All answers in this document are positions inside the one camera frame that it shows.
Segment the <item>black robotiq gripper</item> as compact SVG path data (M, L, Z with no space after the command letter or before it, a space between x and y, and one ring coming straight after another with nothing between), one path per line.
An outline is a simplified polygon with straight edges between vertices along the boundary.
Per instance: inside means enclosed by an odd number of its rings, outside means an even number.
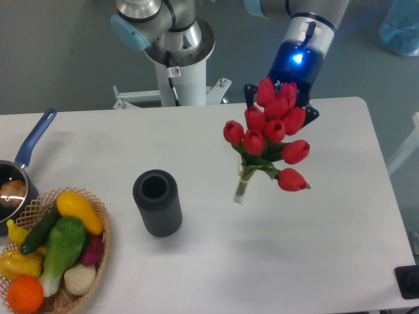
M303 127L309 125L319 117L319 111L310 102L310 91L323 65L323 55L311 48L300 48L293 41L286 41L280 45L272 67L267 77L273 83L294 82L297 85L297 107L304 107L306 116ZM246 107L254 106L258 86L246 84L244 96Z

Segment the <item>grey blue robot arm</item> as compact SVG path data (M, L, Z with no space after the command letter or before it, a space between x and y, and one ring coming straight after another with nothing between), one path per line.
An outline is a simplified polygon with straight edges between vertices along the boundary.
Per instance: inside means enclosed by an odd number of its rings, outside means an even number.
M261 18L286 13L291 21L269 79L275 86L297 85L298 107L306 123L319 112L310 91L348 6L347 1L246 1L247 11ZM194 1L117 1L110 19L119 39L144 52L154 63L162 106L203 106L222 102L230 81L207 85L206 62L215 47L211 26L196 15Z

